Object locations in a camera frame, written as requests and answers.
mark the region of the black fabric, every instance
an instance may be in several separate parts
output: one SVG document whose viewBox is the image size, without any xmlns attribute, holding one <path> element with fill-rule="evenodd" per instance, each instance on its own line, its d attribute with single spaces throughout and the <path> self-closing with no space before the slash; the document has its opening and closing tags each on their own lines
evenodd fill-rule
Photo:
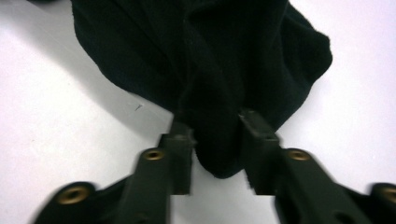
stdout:
<svg viewBox="0 0 396 224">
<path fill-rule="evenodd" d="M 239 172 L 241 106 L 278 129 L 332 62 L 329 39 L 285 0 L 72 0 L 78 41 L 124 90 L 194 129 L 200 163 Z"/>
</svg>

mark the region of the screw hole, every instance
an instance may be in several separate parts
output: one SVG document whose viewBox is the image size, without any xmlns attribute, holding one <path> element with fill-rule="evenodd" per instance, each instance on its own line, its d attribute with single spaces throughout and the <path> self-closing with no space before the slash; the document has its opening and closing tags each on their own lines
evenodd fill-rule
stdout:
<svg viewBox="0 0 396 224">
<path fill-rule="evenodd" d="M 58 196 L 58 203 L 60 203 L 60 204 L 79 203 L 79 202 L 84 201 L 89 195 L 90 195 L 90 192 L 88 189 L 81 187 L 81 186 L 73 187 L 73 188 L 64 190 Z"/>
<path fill-rule="evenodd" d="M 334 216 L 342 224 L 355 224 L 355 221 L 353 220 L 353 218 L 346 213 L 335 212 Z"/>
<path fill-rule="evenodd" d="M 396 203 L 396 189 L 394 188 L 385 188 L 382 189 L 385 197 L 393 203 Z"/>
<path fill-rule="evenodd" d="M 306 152 L 293 150 L 289 152 L 289 156 L 297 161 L 307 161 L 310 159 L 309 155 Z"/>
<path fill-rule="evenodd" d="M 160 160 L 163 158 L 163 156 L 164 156 L 163 152 L 161 152 L 159 150 L 151 150 L 151 151 L 146 152 L 146 154 L 145 154 L 146 160 L 149 160 L 149 161 Z"/>
</svg>

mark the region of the brass screw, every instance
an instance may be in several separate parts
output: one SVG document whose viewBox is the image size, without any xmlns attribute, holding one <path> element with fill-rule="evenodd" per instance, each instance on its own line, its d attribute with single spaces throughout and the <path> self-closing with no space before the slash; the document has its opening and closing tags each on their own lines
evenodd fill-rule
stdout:
<svg viewBox="0 0 396 224">
<path fill-rule="evenodd" d="M 60 204 L 72 204 L 84 201 L 90 192 L 88 189 L 82 186 L 76 186 L 70 189 L 66 189 L 58 196 L 58 203 Z"/>
<path fill-rule="evenodd" d="M 157 161 L 163 158 L 165 154 L 159 150 L 151 150 L 146 152 L 145 159 L 148 161 Z"/>
<path fill-rule="evenodd" d="M 297 161 L 308 161 L 311 157 L 303 151 L 300 150 L 293 150 L 289 152 L 289 156 Z"/>
<path fill-rule="evenodd" d="M 396 203 L 396 189 L 394 188 L 384 188 L 382 189 L 385 197 L 393 203 Z"/>
</svg>

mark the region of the black sweater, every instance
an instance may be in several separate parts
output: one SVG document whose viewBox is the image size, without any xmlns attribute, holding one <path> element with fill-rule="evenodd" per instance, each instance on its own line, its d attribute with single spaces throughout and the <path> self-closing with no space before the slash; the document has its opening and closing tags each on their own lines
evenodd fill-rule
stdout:
<svg viewBox="0 0 396 224">
<path fill-rule="evenodd" d="M 182 113 L 219 178 L 239 172 L 242 106 L 276 130 L 332 62 L 286 0 L 72 0 L 81 46 L 115 85 Z"/>
</svg>

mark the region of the white surface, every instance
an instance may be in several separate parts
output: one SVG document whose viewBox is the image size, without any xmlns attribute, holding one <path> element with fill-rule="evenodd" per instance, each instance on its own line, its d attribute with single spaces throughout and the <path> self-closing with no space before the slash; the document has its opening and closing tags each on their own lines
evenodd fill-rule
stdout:
<svg viewBox="0 0 396 224">
<path fill-rule="evenodd" d="M 396 2 L 294 5 L 331 38 L 334 60 L 279 130 L 283 145 L 313 152 L 336 181 L 360 192 L 396 183 Z M 100 74 L 75 38 L 65 0 L 0 2 L 0 78 L 2 224 L 32 222 L 64 184 L 104 188 L 128 175 L 172 118 Z M 192 187 L 192 196 L 173 198 L 173 223 L 277 223 L 271 200 L 254 196 L 243 173 L 218 180 L 195 161 Z"/>
</svg>

